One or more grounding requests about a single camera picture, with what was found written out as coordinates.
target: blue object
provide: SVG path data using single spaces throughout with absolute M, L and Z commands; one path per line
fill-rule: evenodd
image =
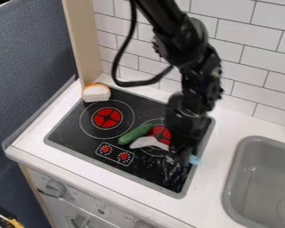
M 198 166 L 200 164 L 200 159 L 194 155 L 191 155 L 189 157 L 189 163 L 194 165 L 194 166 Z

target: wooden panel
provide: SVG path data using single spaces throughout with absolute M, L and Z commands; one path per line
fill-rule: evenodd
M 92 0 L 62 0 L 82 85 L 91 84 L 102 73 Z

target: sink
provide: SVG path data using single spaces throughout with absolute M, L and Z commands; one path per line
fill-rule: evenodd
M 222 203 L 248 228 L 285 228 L 285 143 L 251 136 L 235 152 Z

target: black stovetop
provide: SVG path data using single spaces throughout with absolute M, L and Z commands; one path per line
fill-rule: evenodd
M 110 171 L 121 170 L 125 177 L 139 183 L 156 184 L 180 193 L 191 166 L 183 168 L 173 164 L 167 158 L 168 153 L 158 148 L 131 150 L 128 145 L 118 145 L 121 135 L 148 122 L 154 124 L 150 135 L 161 134 L 160 141 L 170 144 L 171 135 L 164 127 L 164 112 L 163 103 L 111 88 L 111 98 L 107 102 L 79 102 L 46 136 L 45 142 L 63 151 L 98 160 L 101 167 L 109 167 Z

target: backsplash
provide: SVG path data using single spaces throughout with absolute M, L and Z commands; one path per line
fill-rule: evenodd
M 93 0 L 102 58 L 110 74 L 114 57 L 130 25 L 125 0 Z M 224 66 L 225 90 L 220 105 L 285 126 L 285 0 L 176 0 L 189 16 L 208 29 L 210 44 Z M 138 25 L 120 63 L 123 79 L 149 79 L 167 64 L 154 53 L 151 25 L 139 13 Z M 166 92 L 181 90 L 177 69 L 152 85 Z

